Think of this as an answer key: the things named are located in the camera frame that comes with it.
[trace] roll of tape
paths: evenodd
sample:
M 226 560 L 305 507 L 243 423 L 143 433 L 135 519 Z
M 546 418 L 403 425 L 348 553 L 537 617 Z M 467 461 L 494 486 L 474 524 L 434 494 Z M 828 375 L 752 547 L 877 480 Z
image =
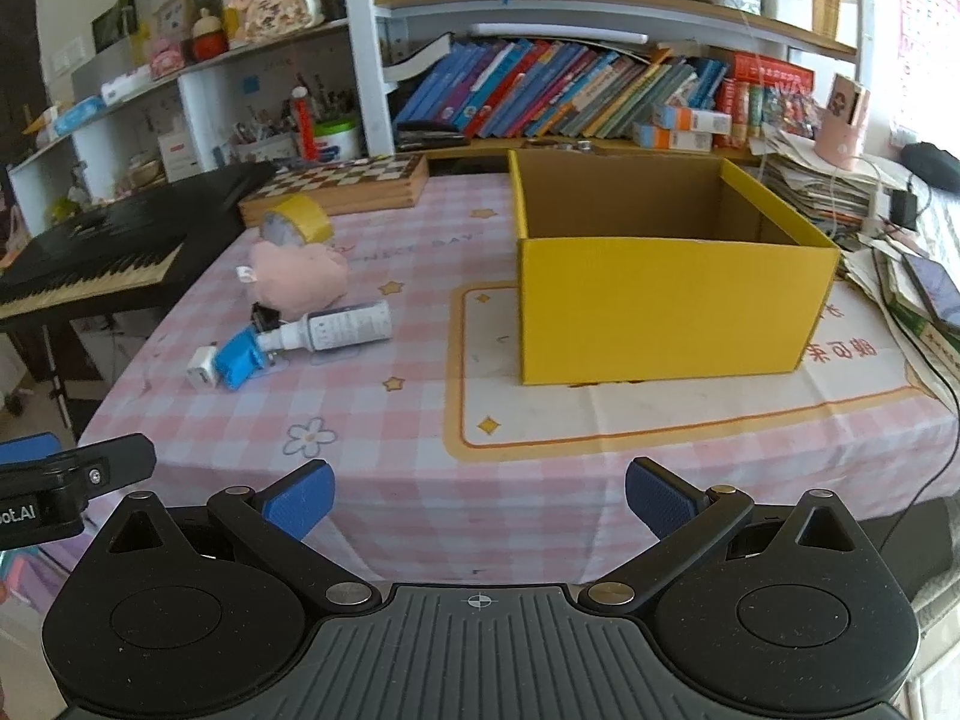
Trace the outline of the roll of tape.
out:
M 333 225 L 317 201 L 306 194 L 292 194 L 263 215 L 260 234 L 279 247 L 302 247 L 332 238 Z

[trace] pink checkered tablecloth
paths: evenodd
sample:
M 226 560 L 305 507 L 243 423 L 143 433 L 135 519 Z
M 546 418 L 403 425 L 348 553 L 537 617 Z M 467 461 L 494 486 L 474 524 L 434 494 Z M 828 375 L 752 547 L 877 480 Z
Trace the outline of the pink checkered tablecloth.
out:
M 415 209 L 334 226 L 344 304 L 386 295 L 392 341 L 300 350 L 240 391 L 194 391 L 194 350 L 248 321 L 235 274 L 248 231 L 160 324 L 83 443 L 150 437 L 158 465 L 144 487 L 167 505 L 262 488 L 323 457 L 337 501 L 306 541 L 368 579 L 443 583 L 577 583 L 648 547 L 623 493 L 640 454 L 765 503 L 833 488 L 865 518 L 904 507 L 952 449 L 949 412 L 846 284 L 787 376 L 525 388 L 506 175 L 432 178 Z M 958 487 L 960 464 L 928 494 Z M 90 512 L 103 521 L 109 508 Z

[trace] smartphone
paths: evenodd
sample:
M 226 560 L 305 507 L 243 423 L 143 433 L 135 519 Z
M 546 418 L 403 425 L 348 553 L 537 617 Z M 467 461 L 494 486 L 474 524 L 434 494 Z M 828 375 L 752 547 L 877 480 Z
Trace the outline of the smartphone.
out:
M 904 255 L 904 266 L 930 316 L 952 333 L 960 333 L 960 290 L 940 263 L 912 254 Z

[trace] yellow cardboard box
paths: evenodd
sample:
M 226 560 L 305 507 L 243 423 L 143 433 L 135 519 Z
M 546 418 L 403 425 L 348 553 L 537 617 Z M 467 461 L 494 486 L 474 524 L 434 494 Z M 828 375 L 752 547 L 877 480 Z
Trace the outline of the yellow cardboard box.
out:
M 510 153 L 524 384 L 794 370 L 836 246 L 709 155 Z

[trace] crosshair marking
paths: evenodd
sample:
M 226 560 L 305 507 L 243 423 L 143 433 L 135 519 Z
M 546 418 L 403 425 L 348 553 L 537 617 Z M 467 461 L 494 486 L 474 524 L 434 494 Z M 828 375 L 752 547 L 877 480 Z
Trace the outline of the crosshair marking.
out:
M 486 608 L 491 604 L 495 604 L 496 601 L 490 596 L 484 595 L 482 592 L 478 592 L 476 595 L 472 595 L 467 598 L 467 603 L 473 608 Z

